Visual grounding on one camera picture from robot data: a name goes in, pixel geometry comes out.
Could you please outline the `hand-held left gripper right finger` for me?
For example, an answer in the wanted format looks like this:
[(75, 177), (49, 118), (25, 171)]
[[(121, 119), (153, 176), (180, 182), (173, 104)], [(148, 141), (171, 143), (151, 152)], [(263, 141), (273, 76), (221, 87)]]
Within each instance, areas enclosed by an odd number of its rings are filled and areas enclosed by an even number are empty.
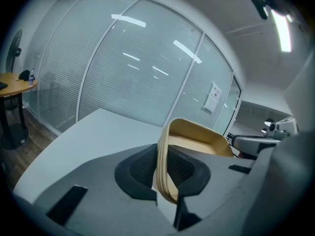
[(246, 177), (254, 161), (170, 147), (167, 172), (178, 189), (174, 227), (184, 230), (212, 214)]

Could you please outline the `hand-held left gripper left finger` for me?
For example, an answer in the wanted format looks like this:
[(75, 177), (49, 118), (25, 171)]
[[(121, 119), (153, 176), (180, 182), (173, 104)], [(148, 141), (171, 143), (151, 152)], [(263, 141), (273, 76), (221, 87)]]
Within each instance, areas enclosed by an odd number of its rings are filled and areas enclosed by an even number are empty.
[(170, 235), (152, 189), (157, 145), (83, 163), (35, 200), (54, 222), (79, 235)]

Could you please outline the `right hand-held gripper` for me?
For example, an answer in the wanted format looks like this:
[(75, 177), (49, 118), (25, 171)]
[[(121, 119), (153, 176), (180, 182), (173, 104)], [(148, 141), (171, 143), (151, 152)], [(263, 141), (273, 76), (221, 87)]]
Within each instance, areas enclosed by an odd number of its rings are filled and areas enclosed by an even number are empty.
[(278, 122), (272, 118), (266, 119), (261, 132), (266, 137), (246, 136), (246, 135), (227, 135), (227, 141), (238, 152), (234, 154), (238, 158), (257, 159), (260, 152), (266, 148), (277, 146), (281, 140), (274, 138), (288, 138), (298, 134), (299, 129), (295, 118), (285, 118)]

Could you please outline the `paper notice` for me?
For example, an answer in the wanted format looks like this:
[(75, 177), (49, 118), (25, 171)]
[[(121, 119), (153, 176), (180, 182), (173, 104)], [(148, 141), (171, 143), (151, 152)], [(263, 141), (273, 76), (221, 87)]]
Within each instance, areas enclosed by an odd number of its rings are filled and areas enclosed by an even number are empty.
[(222, 90), (213, 81), (210, 92), (209, 92), (208, 97), (206, 99), (206, 102), (203, 106), (203, 109), (206, 109), (206, 110), (210, 111), (211, 113), (213, 113), (217, 107), (217, 104), (219, 103), (221, 92), (222, 92)]

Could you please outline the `ceiling light strip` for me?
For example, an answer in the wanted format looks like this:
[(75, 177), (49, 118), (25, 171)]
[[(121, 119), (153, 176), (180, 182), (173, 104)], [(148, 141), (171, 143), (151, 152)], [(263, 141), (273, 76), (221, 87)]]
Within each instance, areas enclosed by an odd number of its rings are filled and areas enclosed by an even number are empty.
[(271, 14), (274, 18), (276, 28), (278, 31), (281, 51), (290, 53), (292, 51), (292, 46), (288, 23), (292, 23), (293, 19), (287, 12), (280, 9), (272, 0), (264, 1), (271, 8)]

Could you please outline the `round wooden table black base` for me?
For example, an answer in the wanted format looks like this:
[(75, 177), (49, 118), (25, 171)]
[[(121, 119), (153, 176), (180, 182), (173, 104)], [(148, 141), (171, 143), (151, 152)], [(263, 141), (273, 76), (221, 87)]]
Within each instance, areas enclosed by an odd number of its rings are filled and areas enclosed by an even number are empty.
[[(6, 88), (0, 90), (0, 124), (3, 130), (0, 142), (6, 150), (20, 147), (28, 138), (29, 131), (24, 119), (22, 93), (37, 86), (37, 82), (29, 86), (27, 81), (19, 80), (18, 77), (19, 75), (14, 73), (0, 74), (0, 82), (8, 84)], [(5, 99), (13, 98), (18, 100), (20, 122), (10, 125), (7, 121), (4, 102)]]

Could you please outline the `black standing fan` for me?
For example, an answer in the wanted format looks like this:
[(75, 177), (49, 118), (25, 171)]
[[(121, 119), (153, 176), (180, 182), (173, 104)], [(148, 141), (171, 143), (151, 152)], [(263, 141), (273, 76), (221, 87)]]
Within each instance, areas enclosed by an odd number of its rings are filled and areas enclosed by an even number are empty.
[(11, 45), (7, 54), (6, 64), (5, 64), (7, 73), (13, 72), (15, 59), (19, 57), (21, 54), (22, 49), (19, 47), (19, 45), (21, 42), (22, 34), (23, 34), (23, 31), (21, 29), (18, 30), (11, 42)]

